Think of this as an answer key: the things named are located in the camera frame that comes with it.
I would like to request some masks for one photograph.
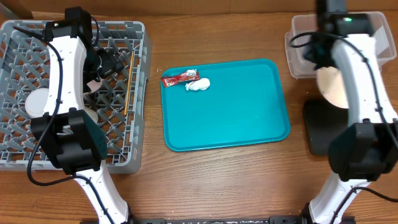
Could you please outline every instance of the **red snack package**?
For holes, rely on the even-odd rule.
[[[160,79],[162,80],[164,87],[169,87],[174,86],[180,82],[199,80],[200,76],[196,69],[191,69],[176,76],[162,77]]]

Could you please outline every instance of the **teal tray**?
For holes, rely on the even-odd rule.
[[[281,141],[290,132],[278,69],[268,59],[170,68],[163,76],[197,69],[205,91],[185,83],[161,85],[164,138],[174,151]]]

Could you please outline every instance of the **black cable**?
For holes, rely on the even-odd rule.
[[[105,208],[104,204],[102,203],[100,195],[98,194],[97,190],[95,189],[95,186],[93,185],[91,180],[88,179],[87,177],[83,177],[83,176],[80,176],[80,175],[73,175],[73,176],[70,176],[70,177],[65,177],[65,178],[62,178],[62,179],[59,179],[59,180],[54,180],[54,181],[47,182],[47,183],[39,182],[39,181],[37,181],[37,180],[35,180],[33,178],[33,176],[32,176],[32,164],[33,164],[34,157],[35,157],[37,151],[39,150],[40,143],[43,141],[44,136],[48,133],[48,131],[52,127],[52,125],[53,125],[53,123],[55,121],[55,115],[58,113],[58,110],[59,110],[59,107],[60,107],[60,104],[61,104],[62,81],[63,81],[62,58],[61,58],[61,55],[59,54],[58,50],[56,50],[56,48],[50,42],[44,40],[41,35],[33,33],[33,32],[30,32],[28,30],[21,29],[19,27],[15,27],[15,26],[14,26],[14,29],[18,30],[21,33],[29,35],[31,37],[35,37],[36,39],[38,39],[38,40],[42,41],[43,43],[47,44],[54,51],[55,55],[57,56],[58,65],[59,65],[59,68],[60,68],[60,76],[59,76],[59,81],[58,81],[58,93],[57,93],[57,99],[56,99],[56,102],[55,102],[55,109],[54,109],[53,114],[51,115],[51,118],[50,118],[50,121],[49,121],[48,125],[45,127],[40,139],[37,141],[37,144],[35,145],[35,147],[34,147],[34,149],[32,151],[32,154],[29,157],[29,161],[28,161],[28,164],[27,164],[27,177],[29,178],[29,180],[33,184],[38,185],[38,186],[50,186],[50,185],[59,184],[59,183],[62,183],[62,182],[68,181],[68,180],[72,180],[72,179],[83,179],[83,180],[85,180],[86,183],[91,187],[92,191],[94,192],[95,197],[97,198],[97,201],[98,201],[101,209],[104,211],[104,214],[109,219],[109,222],[111,224],[114,224],[110,214],[108,213],[107,209]]]
[[[367,68],[369,70],[370,76],[371,76],[371,80],[372,80],[372,84],[373,84],[374,97],[376,99],[376,105],[377,105],[376,111],[379,113],[381,121],[386,126],[387,132],[389,133],[389,135],[391,137],[391,140],[394,143],[396,149],[398,149],[397,138],[395,137],[394,133],[392,132],[392,129],[390,128],[390,126],[389,126],[388,122],[386,121],[386,118],[384,117],[384,114],[382,112],[382,106],[380,104],[379,93],[377,91],[377,86],[376,86],[376,80],[375,80],[372,68],[371,68],[371,66],[369,64],[369,59],[366,58],[362,54],[362,52],[357,47],[355,47],[355,45],[353,45],[351,42],[349,42],[346,39],[344,39],[344,38],[342,38],[342,37],[340,37],[338,35],[335,35],[335,34],[327,34],[327,33],[321,33],[321,32],[304,32],[302,34],[299,34],[299,35],[296,35],[295,37],[293,37],[290,40],[290,43],[289,43],[290,46],[292,48],[300,48],[300,47],[304,47],[304,46],[309,45],[310,42],[307,42],[307,43],[302,44],[302,45],[294,45],[293,44],[294,40],[296,40],[296,39],[298,39],[300,37],[303,37],[303,36],[307,36],[307,35],[316,35],[316,36],[319,36],[319,37],[327,37],[327,38],[331,38],[331,39],[334,39],[334,40],[340,40],[340,41],[346,43],[347,45],[349,45],[359,56],[362,57],[362,60],[366,64],[366,66],[367,66]],[[376,196],[378,196],[380,198],[383,198],[384,200],[388,200],[390,202],[398,203],[398,199],[387,197],[387,196],[385,196],[383,194],[380,194],[379,192],[377,192],[375,190],[372,190],[372,189],[369,189],[367,187],[353,187],[350,190],[350,192],[346,195],[346,197],[343,199],[343,201],[339,204],[339,206],[336,209],[336,211],[334,212],[334,215],[333,215],[333,218],[331,219],[330,224],[334,224],[338,214],[340,213],[340,210],[344,207],[344,204],[348,201],[348,199],[351,197],[351,195],[353,193],[356,193],[356,190],[365,190],[365,191],[370,192],[370,193],[372,193],[372,194],[374,194],[374,195],[376,195]]]
[[[97,35],[93,43],[93,47],[95,47],[98,45],[98,42],[100,41],[100,25],[98,25],[98,21],[94,18],[94,16],[91,16],[91,18],[94,20],[95,25],[97,26]]]

